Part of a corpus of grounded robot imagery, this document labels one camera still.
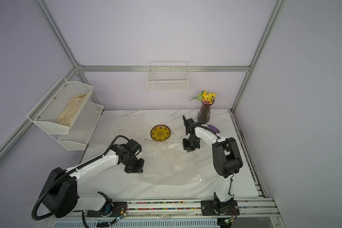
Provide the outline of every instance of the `ventilation grille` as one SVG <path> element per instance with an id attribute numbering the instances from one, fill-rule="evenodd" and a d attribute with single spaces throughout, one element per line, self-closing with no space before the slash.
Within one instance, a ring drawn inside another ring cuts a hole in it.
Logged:
<path id="1" fill-rule="evenodd" d="M 87 221 L 87 225 L 89 227 L 96 227 L 96 221 Z M 53 228 L 62 228 L 62 227 L 85 227 L 82 224 L 82 220 L 57 220 L 53 225 Z"/>
<path id="2" fill-rule="evenodd" d="M 112 220 L 98 220 L 97 223 L 111 222 Z M 96 222 L 88 221 L 91 228 L 96 227 Z M 81 220 L 57 220 L 54 228 L 84 227 Z M 158 227 L 158 228 L 217 228 L 216 218 L 172 218 L 172 219 L 125 219 L 115 223 L 112 227 Z"/>

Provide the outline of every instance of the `aluminum frame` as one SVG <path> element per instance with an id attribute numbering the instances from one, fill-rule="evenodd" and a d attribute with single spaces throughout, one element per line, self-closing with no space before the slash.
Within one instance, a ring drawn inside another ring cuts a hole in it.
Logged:
<path id="1" fill-rule="evenodd" d="M 70 80 L 74 75 L 76 75 L 77 69 L 71 69 L 65 76 L 66 80 Z M 62 84 L 55 84 L 50 91 L 40 100 L 40 102 L 32 109 L 31 117 L 35 116 L 43 107 L 43 104 L 49 102 L 50 98 L 55 95 L 55 93 L 61 88 Z M 5 158 L 10 154 L 10 152 L 15 148 L 18 142 L 22 139 L 24 134 L 33 125 L 32 121 L 28 118 L 21 123 L 21 125 L 13 132 L 13 134 L 6 140 L 6 142 L 0 147 L 0 164 L 5 161 Z"/>
<path id="2" fill-rule="evenodd" d="M 149 72 L 150 66 L 79 66 L 78 69 L 81 72 Z M 249 70 L 249 66 L 187 66 L 188 72 L 249 72 Z"/>
<path id="3" fill-rule="evenodd" d="M 274 9 L 272 10 L 271 16 L 268 20 L 268 23 L 265 27 L 263 34 L 262 34 L 260 42 L 257 46 L 256 51 L 255 51 L 255 54 L 253 55 L 253 58 L 252 58 L 252 61 L 250 64 L 250 70 L 249 70 L 249 72 L 246 73 L 246 76 L 244 77 L 241 88 L 239 89 L 237 97 L 234 100 L 233 106 L 231 108 L 232 111 L 236 110 L 238 103 L 241 100 L 243 92 L 245 91 L 247 84 L 248 84 L 249 80 L 251 79 L 251 76 L 252 76 L 252 73 L 255 69 L 255 66 L 256 66 L 258 60 L 260 59 L 262 51 L 265 48 L 267 40 L 270 37 L 272 29 L 274 28 L 274 24 L 276 23 L 276 20 L 278 19 L 285 2 L 286 2 L 286 0 L 277 0 L 275 3 Z"/>
<path id="4" fill-rule="evenodd" d="M 239 89 L 239 92 L 237 94 L 237 97 L 233 103 L 233 106 L 231 108 L 231 118 L 233 120 L 234 127 L 237 130 L 238 137 L 241 141 L 242 147 L 244 149 L 244 153 L 246 155 L 249 167 L 252 172 L 252 176 L 255 178 L 256 183 L 260 186 L 262 195 L 266 197 L 265 190 L 260 182 L 259 175 L 256 171 L 254 162 L 252 160 L 251 154 L 249 152 L 249 149 L 247 147 L 247 144 L 245 142 L 245 139 L 243 137 L 242 131 L 239 127 L 237 117 L 235 116 L 234 111 L 237 108 L 237 105 L 241 99 L 241 96 L 243 95 L 243 92 L 245 91 L 245 88 L 251 79 L 252 73 L 255 69 L 255 66 L 262 54 L 262 51 L 266 45 L 266 42 L 271 34 L 271 31 L 274 27 L 274 23 L 276 22 L 283 5 L 285 4 L 286 0 L 276 0 L 274 9 L 270 15 L 269 21 L 266 25 L 266 28 L 264 30 L 264 33 L 260 39 L 260 42 L 257 46 L 257 49 L 255 51 L 255 54 L 252 58 L 250 66 L 188 66 L 189 72 L 246 72 L 245 78 L 243 80 L 243 83 Z M 45 0 L 35 0 L 38 8 L 40 9 L 44 19 L 48 23 L 51 31 L 54 33 L 56 39 L 58 40 L 61 48 L 64 50 L 67 58 L 73 65 L 73 68 L 68 72 L 68 74 L 65 76 L 67 80 L 70 80 L 74 75 L 80 76 L 82 81 L 86 84 L 89 85 L 89 82 L 87 78 L 84 75 L 84 72 L 148 72 L 149 71 L 149 66 L 82 66 L 80 65 L 77 61 L 76 58 L 74 57 L 68 43 L 66 42 L 63 34 L 61 33 L 59 26 L 56 24 L 55 19 L 53 15 L 51 14 Z M 60 84 L 55 85 L 47 94 L 44 98 L 41 99 L 41 101 L 37 104 L 36 109 L 39 109 L 43 104 L 48 102 L 48 99 L 52 97 L 52 95 L 60 88 Z M 97 104 L 99 104 L 98 99 L 96 96 L 93 94 L 92 95 L 93 101 Z M 32 122 L 29 119 L 25 119 L 23 123 L 18 127 L 17 130 L 7 139 L 7 141 L 0 147 L 0 164 L 7 158 L 7 156 L 10 154 L 10 152 L 15 148 L 17 143 L 21 140 L 21 138 L 24 136 L 24 134 L 29 130 L 29 128 L 32 126 Z M 268 198 L 257 198 L 258 200 L 264 200 Z M 272 221 L 275 222 L 276 226 L 279 226 L 279 224 L 282 224 L 281 227 L 285 227 L 283 225 L 283 221 L 281 216 L 273 216 Z"/>
<path id="5" fill-rule="evenodd" d="M 180 207 L 179 203 L 137 203 L 136 202 L 158 202 L 158 201 L 185 201 L 186 199 L 152 199 L 152 200 L 127 200 L 129 208 L 138 208 L 142 210 L 128 211 L 127 219 L 195 219 L 202 214 L 201 209 L 184 209 L 184 210 L 150 210 L 153 207 L 172 208 Z M 187 201 L 201 201 L 208 199 L 187 199 Z M 273 198 L 241 198 L 235 199 L 238 203 L 240 215 L 238 217 L 270 217 L 275 227 L 286 228 L 280 212 Z M 201 207 L 200 203 L 187 203 L 187 207 Z M 41 227 L 51 228 L 56 221 L 61 220 L 78 220 L 81 223 L 81 212 L 71 212 L 65 217 L 56 218 L 51 216 L 43 220 Z M 202 216 L 203 218 L 225 218 L 228 216 Z M 88 222 L 96 222 L 104 220 L 104 217 L 87 218 Z"/>

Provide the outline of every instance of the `yellow plate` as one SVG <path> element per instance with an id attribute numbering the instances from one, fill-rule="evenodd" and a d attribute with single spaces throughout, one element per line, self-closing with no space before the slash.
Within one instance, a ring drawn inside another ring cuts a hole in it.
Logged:
<path id="1" fill-rule="evenodd" d="M 155 141 L 164 141 L 170 137 L 171 131 L 168 126 L 160 124 L 152 128 L 150 136 Z"/>

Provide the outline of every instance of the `purple object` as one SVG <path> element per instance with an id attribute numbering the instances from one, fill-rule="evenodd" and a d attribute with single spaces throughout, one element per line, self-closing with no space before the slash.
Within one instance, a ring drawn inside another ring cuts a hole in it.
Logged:
<path id="1" fill-rule="evenodd" d="M 212 129 L 213 131 L 217 132 L 217 133 L 220 133 L 220 131 L 218 130 L 218 128 L 216 128 L 215 126 L 211 125 L 211 124 L 208 124 L 208 127 L 210 129 Z"/>

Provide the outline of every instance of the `white table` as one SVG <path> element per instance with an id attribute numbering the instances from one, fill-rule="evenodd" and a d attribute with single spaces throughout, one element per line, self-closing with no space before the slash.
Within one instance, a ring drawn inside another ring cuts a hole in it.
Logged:
<path id="1" fill-rule="evenodd" d="M 104 152 L 115 136 L 124 135 L 141 144 L 143 149 L 142 153 L 144 154 L 141 155 L 141 158 L 144 157 L 145 160 L 144 173 L 127 174 L 124 172 L 124 165 L 119 164 L 89 179 L 80 187 L 79 191 L 102 191 L 114 200 L 213 198 L 218 174 L 213 166 L 211 147 L 203 141 L 200 143 L 200 149 L 189 153 L 186 153 L 186 151 L 179 153 L 184 159 L 192 158 L 195 160 L 192 171 L 194 174 L 198 174 L 201 181 L 197 180 L 194 183 L 183 185 L 158 185 L 157 183 L 151 184 L 149 181 L 143 181 L 144 178 L 142 179 L 139 176 L 146 173 L 150 174 L 150 170 L 147 170 L 147 162 L 149 167 L 154 165 L 146 160 L 146 149 L 149 148 L 148 145 L 162 143 L 154 142 L 151 139 L 150 130 L 152 127 L 157 124 L 167 125 L 171 129 L 171 135 L 165 142 L 182 143 L 182 139 L 186 138 L 182 115 L 185 115 L 186 119 L 193 118 L 197 121 L 197 111 L 196 109 L 104 111 L 91 137 L 82 162 Z M 258 197 L 259 194 L 257 193 L 254 180 L 248 168 L 228 110 L 212 109 L 208 124 L 216 126 L 222 136 L 226 138 L 233 137 L 237 140 L 244 165 L 235 176 L 233 182 L 232 193 L 234 193 L 234 197 Z M 126 141 L 124 139 L 118 139 L 116 143 L 122 144 L 126 143 Z M 178 175 L 172 176 L 173 184 L 175 184 L 178 178 L 183 178 L 183 176 L 179 177 Z"/>

